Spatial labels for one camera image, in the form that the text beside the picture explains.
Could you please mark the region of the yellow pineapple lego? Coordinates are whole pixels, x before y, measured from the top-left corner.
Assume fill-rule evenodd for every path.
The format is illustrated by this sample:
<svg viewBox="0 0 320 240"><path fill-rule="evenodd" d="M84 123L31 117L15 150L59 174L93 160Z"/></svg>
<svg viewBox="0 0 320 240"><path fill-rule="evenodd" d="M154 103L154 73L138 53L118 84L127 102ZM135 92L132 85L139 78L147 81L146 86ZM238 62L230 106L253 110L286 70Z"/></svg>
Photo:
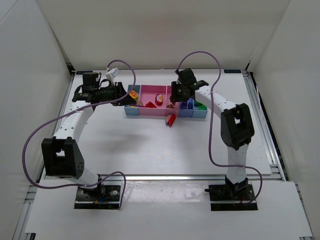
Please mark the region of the yellow pineapple lego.
<svg viewBox="0 0 320 240"><path fill-rule="evenodd" d="M129 95L135 100L135 101L138 101L139 100L139 94L138 92L136 92L135 90L131 90L129 92Z"/></svg>

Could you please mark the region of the purple brown lego piece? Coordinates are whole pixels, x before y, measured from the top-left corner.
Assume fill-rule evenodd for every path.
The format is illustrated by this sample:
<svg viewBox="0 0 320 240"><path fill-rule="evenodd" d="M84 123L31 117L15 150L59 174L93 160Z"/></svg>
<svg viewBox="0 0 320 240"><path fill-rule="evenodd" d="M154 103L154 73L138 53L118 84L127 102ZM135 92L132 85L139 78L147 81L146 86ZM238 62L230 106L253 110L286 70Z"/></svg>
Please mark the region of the purple brown lego piece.
<svg viewBox="0 0 320 240"><path fill-rule="evenodd" d="M193 110L194 109L194 100L189 98L187 101L182 101L180 103L181 110Z"/></svg>

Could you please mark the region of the red heart lego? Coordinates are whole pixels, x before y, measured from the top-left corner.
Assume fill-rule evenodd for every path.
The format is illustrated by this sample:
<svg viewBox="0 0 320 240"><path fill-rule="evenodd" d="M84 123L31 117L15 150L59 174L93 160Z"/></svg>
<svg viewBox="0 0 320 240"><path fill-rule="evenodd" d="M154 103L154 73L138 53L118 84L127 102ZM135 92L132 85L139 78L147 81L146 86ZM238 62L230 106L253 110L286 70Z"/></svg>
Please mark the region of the red heart lego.
<svg viewBox="0 0 320 240"><path fill-rule="evenodd" d="M158 93L156 96L155 96L155 104L157 106L162 106L163 105L163 95L161 93Z"/></svg>

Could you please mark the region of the green lego brick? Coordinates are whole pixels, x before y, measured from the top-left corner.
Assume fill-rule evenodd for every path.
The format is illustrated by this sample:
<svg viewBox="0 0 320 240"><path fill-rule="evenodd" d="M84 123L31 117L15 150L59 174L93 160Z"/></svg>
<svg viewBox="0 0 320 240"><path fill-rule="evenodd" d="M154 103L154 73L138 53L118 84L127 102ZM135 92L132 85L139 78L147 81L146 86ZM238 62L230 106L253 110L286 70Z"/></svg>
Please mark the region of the green lego brick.
<svg viewBox="0 0 320 240"><path fill-rule="evenodd" d="M207 107L198 101L194 102L194 109L199 111L207 111Z"/></svg>

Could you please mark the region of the purple butterfly lego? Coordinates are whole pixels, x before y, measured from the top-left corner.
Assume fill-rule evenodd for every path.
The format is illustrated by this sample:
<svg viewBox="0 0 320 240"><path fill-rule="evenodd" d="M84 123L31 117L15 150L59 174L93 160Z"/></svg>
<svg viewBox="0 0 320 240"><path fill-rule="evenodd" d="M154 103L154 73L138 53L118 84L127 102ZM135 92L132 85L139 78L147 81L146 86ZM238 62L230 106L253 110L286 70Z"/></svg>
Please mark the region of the purple butterfly lego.
<svg viewBox="0 0 320 240"><path fill-rule="evenodd" d="M173 115L172 114L169 114L165 117L165 125L167 126L169 124L169 120L170 118L172 117Z"/></svg>

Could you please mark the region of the red lego brick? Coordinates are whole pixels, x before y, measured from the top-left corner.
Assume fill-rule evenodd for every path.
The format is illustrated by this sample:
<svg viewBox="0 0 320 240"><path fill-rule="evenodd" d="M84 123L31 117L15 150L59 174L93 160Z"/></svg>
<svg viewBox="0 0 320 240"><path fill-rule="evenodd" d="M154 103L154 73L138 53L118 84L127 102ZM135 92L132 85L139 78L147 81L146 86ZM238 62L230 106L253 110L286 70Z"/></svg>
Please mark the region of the red lego brick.
<svg viewBox="0 0 320 240"><path fill-rule="evenodd" d="M167 125L169 127L171 127L174 123L174 121L176 120L176 116L175 115L172 115L168 120L167 120Z"/></svg>

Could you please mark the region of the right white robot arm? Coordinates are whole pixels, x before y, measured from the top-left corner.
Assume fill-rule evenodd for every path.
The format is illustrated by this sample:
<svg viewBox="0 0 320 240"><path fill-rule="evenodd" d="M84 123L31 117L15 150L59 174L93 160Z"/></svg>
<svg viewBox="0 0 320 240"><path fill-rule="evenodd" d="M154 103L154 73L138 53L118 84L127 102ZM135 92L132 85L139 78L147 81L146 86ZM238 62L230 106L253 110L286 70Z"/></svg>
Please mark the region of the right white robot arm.
<svg viewBox="0 0 320 240"><path fill-rule="evenodd" d="M204 80L197 81L191 68L176 70L177 81L171 83L172 103L192 98L211 111L209 124L208 154L213 165L226 168L225 183L235 192L248 185L246 158L249 144L255 134L250 108L247 104L236 104L214 92L214 87ZM212 136L214 117L220 119L220 136L227 147L227 164L214 161Z"/></svg>

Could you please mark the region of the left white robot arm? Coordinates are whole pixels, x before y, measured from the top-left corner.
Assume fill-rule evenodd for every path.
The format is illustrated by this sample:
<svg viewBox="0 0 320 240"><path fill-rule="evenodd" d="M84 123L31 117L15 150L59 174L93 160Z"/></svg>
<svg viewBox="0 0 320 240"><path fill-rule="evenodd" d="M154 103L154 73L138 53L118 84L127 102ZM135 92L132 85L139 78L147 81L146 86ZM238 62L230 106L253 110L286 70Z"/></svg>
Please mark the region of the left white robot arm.
<svg viewBox="0 0 320 240"><path fill-rule="evenodd" d="M82 75L82 85L74 92L70 112L60 129L41 143L45 171L48 176L67 179L83 189L96 189L101 177L86 168L78 141L88 119L100 103L111 102L113 106L135 105L137 102L115 82L117 68L110 69L105 79L97 72Z"/></svg>

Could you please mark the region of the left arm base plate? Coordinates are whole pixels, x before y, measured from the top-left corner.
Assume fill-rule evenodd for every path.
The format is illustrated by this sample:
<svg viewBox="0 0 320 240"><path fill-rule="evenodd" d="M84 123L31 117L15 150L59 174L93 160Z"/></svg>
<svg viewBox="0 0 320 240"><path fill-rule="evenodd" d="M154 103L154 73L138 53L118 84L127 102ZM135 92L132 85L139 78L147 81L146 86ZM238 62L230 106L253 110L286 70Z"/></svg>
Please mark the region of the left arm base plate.
<svg viewBox="0 0 320 240"><path fill-rule="evenodd" d="M74 209L78 210L117 210L121 202L120 183L100 183L98 187L77 188Z"/></svg>

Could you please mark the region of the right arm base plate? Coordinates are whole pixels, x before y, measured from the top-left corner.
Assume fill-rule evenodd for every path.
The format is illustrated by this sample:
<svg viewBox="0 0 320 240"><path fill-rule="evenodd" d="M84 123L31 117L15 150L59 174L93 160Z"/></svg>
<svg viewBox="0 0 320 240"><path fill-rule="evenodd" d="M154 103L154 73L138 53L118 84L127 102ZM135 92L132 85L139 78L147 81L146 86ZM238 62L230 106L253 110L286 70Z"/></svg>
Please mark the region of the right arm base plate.
<svg viewBox="0 0 320 240"><path fill-rule="evenodd" d="M253 200L255 193L251 184L236 193L231 193L225 184L209 185L204 191L209 194L212 212L258 210L258 205Z"/></svg>

